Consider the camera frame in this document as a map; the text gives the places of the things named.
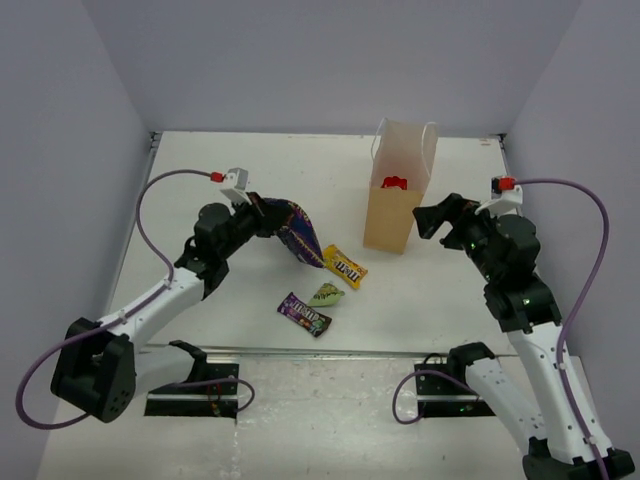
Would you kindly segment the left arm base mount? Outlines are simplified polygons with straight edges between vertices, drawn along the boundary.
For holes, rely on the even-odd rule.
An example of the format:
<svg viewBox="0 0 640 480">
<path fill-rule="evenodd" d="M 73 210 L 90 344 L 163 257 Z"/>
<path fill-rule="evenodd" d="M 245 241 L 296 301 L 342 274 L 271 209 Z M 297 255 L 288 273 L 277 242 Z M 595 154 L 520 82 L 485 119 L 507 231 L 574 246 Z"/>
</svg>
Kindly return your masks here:
<svg viewBox="0 0 640 480">
<path fill-rule="evenodd" d="M 253 404 L 256 390 L 239 378 L 238 363 L 211 363 L 202 349 L 183 341 L 170 345 L 189 353 L 195 364 L 185 382 L 168 384 L 147 394 L 146 417 L 236 420 Z"/>
</svg>

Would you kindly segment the green snack packet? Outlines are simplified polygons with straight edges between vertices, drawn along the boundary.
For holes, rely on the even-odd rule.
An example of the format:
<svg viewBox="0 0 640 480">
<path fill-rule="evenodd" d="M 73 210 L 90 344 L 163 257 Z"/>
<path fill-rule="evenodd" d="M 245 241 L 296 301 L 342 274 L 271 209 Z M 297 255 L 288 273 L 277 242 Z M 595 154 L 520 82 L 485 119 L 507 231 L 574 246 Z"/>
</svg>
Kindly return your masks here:
<svg viewBox="0 0 640 480">
<path fill-rule="evenodd" d="M 326 282 L 311 297 L 307 305 L 313 308 L 330 307 L 336 305 L 344 296 L 345 292 L 342 289 L 333 283 Z"/>
</svg>

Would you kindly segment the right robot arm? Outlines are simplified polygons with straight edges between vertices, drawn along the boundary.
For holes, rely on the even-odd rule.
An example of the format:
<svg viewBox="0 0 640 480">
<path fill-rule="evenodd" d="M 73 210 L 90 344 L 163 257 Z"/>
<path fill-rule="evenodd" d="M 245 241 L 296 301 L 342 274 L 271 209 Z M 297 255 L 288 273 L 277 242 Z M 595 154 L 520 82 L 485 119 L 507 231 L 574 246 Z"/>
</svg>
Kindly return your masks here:
<svg viewBox="0 0 640 480">
<path fill-rule="evenodd" d="M 537 275 L 536 227 L 517 214 L 495 215 L 488 204 L 451 194 L 413 210 L 421 238 L 444 223 L 440 243 L 464 252 L 486 284 L 491 315 L 514 347 L 536 401 L 530 403 L 496 355 L 476 342 L 450 350 L 445 379 L 457 392 L 484 400 L 522 453 L 528 479 L 622 479 L 635 471 L 629 452 L 613 446 L 590 408 L 561 340 L 561 313 Z"/>
</svg>

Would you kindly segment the red fruit snack bag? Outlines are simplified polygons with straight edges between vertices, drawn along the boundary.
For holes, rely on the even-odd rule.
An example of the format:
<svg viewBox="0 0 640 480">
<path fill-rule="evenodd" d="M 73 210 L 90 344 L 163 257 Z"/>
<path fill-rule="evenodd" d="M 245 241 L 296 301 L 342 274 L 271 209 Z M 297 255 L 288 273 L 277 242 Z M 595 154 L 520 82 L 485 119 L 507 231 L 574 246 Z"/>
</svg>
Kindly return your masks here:
<svg viewBox="0 0 640 480">
<path fill-rule="evenodd" d="M 408 189 L 408 181 L 406 178 L 399 176 L 387 176 L 383 179 L 381 184 L 382 189 Z"/>
</svg>

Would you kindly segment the blue purple snack bag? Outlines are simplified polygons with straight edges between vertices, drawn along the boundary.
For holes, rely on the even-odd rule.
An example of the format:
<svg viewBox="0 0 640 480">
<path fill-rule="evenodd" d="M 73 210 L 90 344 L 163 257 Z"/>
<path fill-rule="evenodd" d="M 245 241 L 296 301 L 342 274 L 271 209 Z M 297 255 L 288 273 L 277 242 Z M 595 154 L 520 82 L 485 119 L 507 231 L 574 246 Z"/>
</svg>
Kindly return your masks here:
<svg viewBox="0 0 640 480">
<path fill-rule="evenodd" d="M 277 237 L 301 263 L 322 269 L 323 249 L 307 213 L 291 200 L 265 198 L 264 201 L 267 205 L 290 210 L 289 220 L 277 231 Z"/>
</svg>

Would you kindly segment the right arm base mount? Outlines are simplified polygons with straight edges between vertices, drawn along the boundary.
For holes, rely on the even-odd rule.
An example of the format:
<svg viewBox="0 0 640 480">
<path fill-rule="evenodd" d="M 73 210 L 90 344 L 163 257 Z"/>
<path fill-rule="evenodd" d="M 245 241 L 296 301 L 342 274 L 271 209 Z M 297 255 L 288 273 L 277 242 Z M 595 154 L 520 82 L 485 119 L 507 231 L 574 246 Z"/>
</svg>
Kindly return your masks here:
<svg viewBox="0 0 640 480">
<path fill-rule="evenodd" d="M 394 420 L 401 425 L 412 425 L 423 419 L 495 417 L 488 403 L 472 390 L 466 381 L 465 370 L 474 362 L 495 360 L 495 354 L 482 342 L 452 348 L 447 355 L 429 353 L 414 371 L 396 386 L 391 400 Z M 398 412 L 398 399 L 405 385 L 415 381 L 416 415 L 402 418 Z"/>
</svg>

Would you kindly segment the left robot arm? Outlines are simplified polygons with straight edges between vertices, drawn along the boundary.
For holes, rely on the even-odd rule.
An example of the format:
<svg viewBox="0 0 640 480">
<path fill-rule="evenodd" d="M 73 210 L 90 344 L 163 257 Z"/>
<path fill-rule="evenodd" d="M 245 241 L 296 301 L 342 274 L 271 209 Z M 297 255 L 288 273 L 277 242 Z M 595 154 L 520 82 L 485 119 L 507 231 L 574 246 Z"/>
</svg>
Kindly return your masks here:
<svg viewBox="0 0 640 480">
<path fill-rule="evenodd" d="M 138 395 L 158 388 L 193 393 L 211 384 L 203 350 L 181 340 L 147 352 L 161 329 L 204 301 L 229 272 L 228 260 L 251 238 L 269 238 L 292 211 L 252 193 L 228 208 L 204 206 L 194 234 L 167 277 L 128 306 L 98 321 L 81 318 L 68 329 L 51 391 L 104 423 L 118 418 Z"/>
</svg>

